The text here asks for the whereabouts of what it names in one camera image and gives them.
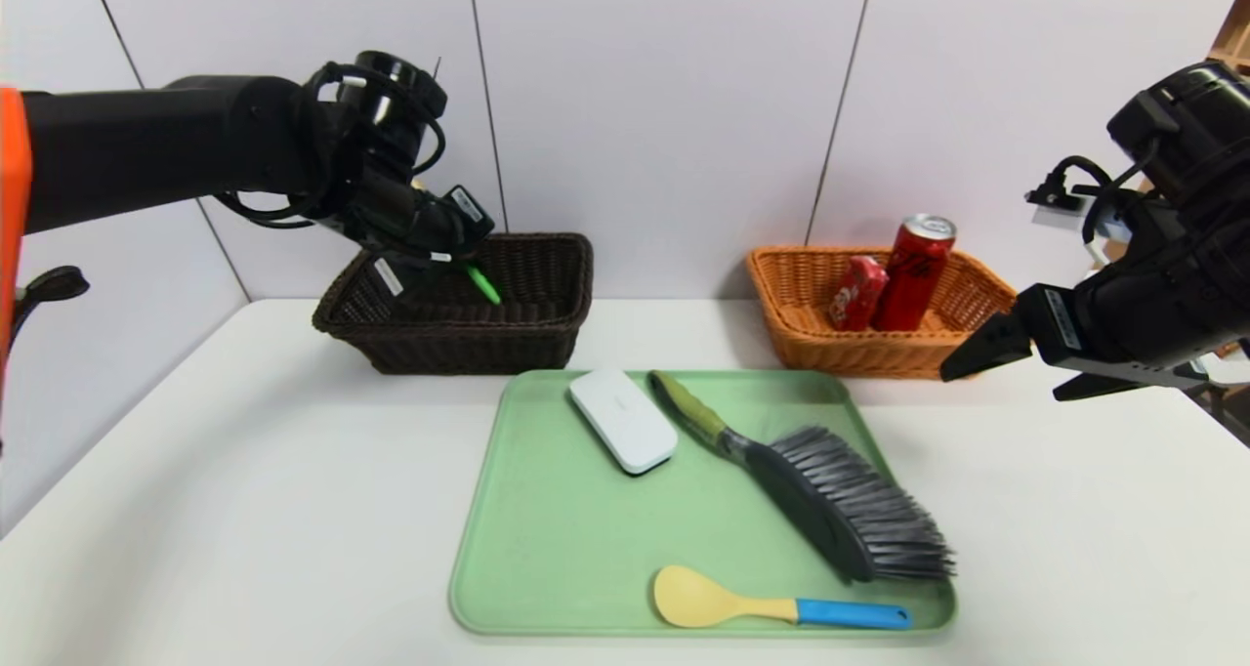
white table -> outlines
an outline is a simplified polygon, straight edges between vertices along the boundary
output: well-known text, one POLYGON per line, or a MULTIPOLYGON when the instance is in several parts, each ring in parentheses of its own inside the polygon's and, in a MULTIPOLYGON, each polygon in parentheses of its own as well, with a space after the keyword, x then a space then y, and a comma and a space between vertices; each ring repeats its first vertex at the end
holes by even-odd
MULTIPOLYGON (((0 664, 1241 664, 1250 452, 1178 391, 1019 362, 849 381, 959 551, 920 641, 488 639, 446 589, 505 377, 382 377, 241 310, 0 542, 0 664)), ((598 301, 574 367, 776 366, 754 302, 598 301)))

brush bristles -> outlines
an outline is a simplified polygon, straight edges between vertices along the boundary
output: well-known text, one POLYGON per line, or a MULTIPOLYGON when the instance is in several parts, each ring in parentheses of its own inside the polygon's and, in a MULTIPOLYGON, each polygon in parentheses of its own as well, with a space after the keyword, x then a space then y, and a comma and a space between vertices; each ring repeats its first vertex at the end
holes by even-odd
POLYGON ((770 446, 850 521, 878 576, 942 579, 955 574, 952 552, 929 512, 841 437, 824 427, 805 427, 770 446))

plastic tray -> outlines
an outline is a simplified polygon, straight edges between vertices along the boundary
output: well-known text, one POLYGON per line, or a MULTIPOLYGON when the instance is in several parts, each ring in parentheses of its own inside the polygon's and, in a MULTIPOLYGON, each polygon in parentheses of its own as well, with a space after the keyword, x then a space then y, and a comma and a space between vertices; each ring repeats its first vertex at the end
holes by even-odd
MULTIPOLYGON (((451 577, 456 621, 491 635, 906 637, 948 625, 950 582, 846 585, 746 471, 684 431, 664 465, 620 470, 568 399, 580 374, 522 374, 504 391, 451 577), (758 597, 874 601, 910 609, 915 629, 795 627, 741 617, 708 630, 662 622, 655 572, 702 571, 758 597)), ((642 374, 631 374, 635 382, 642 374)), ((772 440, 820 422, 889 475, 846 389, 810 371, 675 374, 736 431, 772 440)))

dark brown wicker basket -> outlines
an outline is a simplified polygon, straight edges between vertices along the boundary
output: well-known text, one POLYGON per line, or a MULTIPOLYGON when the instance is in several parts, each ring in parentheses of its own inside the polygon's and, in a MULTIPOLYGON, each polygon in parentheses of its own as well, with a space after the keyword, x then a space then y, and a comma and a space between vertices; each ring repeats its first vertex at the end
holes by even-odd
POLYGON ((361 252, 321 297, 312 326, 384 374, 521 374, 569 364, 590 311, 594 256, 581 235, 495 235, 478 251, 502 305, 450 271, 399 309, 361 252))

brush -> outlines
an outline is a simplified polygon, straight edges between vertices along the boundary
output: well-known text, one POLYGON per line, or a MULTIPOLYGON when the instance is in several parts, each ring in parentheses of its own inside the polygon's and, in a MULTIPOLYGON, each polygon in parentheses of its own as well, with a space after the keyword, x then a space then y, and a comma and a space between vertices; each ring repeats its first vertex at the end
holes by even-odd
POLYGON ((660 404, 696 437, 746 470, 808 541, 854 581, 954 575, 932 517, 825 427, 764 445, 749 440, 669 374, 648 380, 660 404))

